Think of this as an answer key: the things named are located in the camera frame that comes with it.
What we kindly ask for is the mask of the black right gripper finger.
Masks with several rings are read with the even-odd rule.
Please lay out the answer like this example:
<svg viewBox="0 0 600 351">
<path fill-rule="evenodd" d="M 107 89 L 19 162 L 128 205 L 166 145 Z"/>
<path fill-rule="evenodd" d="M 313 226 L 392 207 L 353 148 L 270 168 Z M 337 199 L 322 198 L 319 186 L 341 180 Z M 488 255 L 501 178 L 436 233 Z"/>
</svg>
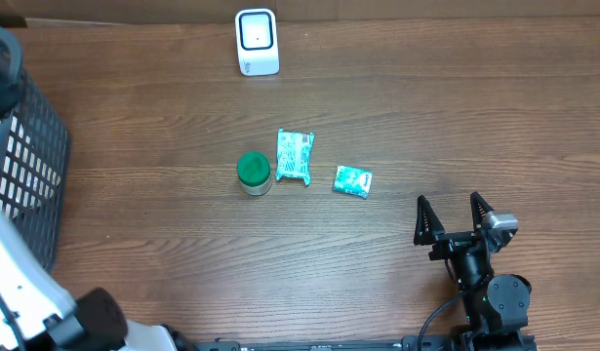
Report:
<svg viewBox="0 0 600 351">
<path fill-rule="evenodd" d="M 416 246 L 433 245 L 445 234 L 445 229 L 429 201 L 420 195 L 417 201 L 417 222 L 414 234 Z"/>
<path fill-rule="evenodd" d="M 488 223 L 489 216 L 494 213 L 494 209 L 478 193 L 470 194 L 470 207 L 473 221 L 473 230 L 479 231 Z"/>
</svg>

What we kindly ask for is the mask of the small teal tissue pack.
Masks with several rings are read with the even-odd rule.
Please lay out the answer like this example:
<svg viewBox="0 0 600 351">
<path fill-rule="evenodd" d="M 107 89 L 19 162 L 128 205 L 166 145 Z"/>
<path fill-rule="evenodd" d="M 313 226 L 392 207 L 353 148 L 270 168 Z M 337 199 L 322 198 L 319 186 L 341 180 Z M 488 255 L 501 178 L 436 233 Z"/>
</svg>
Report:
<svg viewBox="0 0 600 351">
<path fill-rule="evenodd" d="M 333 189 L 367 199 L 370 194 L 373 175 L 368 170 L 340 165 L 337 167 Z"/>
</svg>

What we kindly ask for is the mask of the teal white snack packet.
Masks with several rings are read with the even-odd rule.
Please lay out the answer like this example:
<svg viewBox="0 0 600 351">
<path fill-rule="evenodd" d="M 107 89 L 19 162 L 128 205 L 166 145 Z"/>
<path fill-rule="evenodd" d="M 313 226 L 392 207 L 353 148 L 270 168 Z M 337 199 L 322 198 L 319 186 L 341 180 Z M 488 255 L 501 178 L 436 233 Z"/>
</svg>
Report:
<svg viewBox="0 0 600 351">
<path fill-rule="evenodd" d="M 277 134 L 276 180 L 282 178 L 301 179 L 305 186 L 311 182 L 310 156 L 314 133 L 289 132 L 280 129 Z"/>
</svg>

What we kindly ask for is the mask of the green lid clear jar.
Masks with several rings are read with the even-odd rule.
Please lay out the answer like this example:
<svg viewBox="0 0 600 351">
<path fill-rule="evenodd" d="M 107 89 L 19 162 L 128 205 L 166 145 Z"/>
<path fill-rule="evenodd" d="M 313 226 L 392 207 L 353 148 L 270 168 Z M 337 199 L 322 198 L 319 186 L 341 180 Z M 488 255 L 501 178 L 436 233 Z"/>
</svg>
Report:
<svg viewBox="0 0 600 351">
<path fill-rule="evenodd" d="M 244 154 L 237 162 L 236 172 L 239 184 L 249 195 L 261 196 L 271 188 L 271 166 L 261 153 Z"/>
</svg>

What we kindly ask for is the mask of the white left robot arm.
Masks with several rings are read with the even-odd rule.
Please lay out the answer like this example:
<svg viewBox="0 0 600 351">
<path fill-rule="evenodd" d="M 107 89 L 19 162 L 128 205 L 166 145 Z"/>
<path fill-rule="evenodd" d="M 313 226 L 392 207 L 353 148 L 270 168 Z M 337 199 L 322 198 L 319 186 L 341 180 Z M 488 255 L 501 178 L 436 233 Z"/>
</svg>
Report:
<svg viewBox="0 0 600 351">
<path fill-rule="evenodd" d="M 170 332 L 128 320 L 102 288 L 79 299 L 47 273 L 0 210 L 0 350 L 177 351 Z"/>
</svg>

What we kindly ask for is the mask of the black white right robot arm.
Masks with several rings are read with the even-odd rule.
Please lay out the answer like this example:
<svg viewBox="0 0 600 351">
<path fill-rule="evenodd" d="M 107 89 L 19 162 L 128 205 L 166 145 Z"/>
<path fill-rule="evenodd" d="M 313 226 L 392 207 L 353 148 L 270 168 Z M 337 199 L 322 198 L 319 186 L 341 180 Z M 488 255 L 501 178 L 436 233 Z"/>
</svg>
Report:
<svg viewBox="0 0 600 351">
<path fill-rule="evenodd" d="M 473 227 L 445 230 L 429 201 L 417 199 L 416 246 L 430 246 L 428 257 L 445 264 L 458 294 L 425 320 L 416 337 L 404 342 L 413 350 L 536 350 L 535 339 L 521 333 L 528 326 L 531 283 L 521 275 L 497 275 L 491 255 L 506 247 L 518 231 L 512 213 L 499 213 L 477 192 L 470 194 Z M 466 323 L 447 335 L 429 337 L 430 324 L 443 311 L 461 302 Z"/>
</svg>

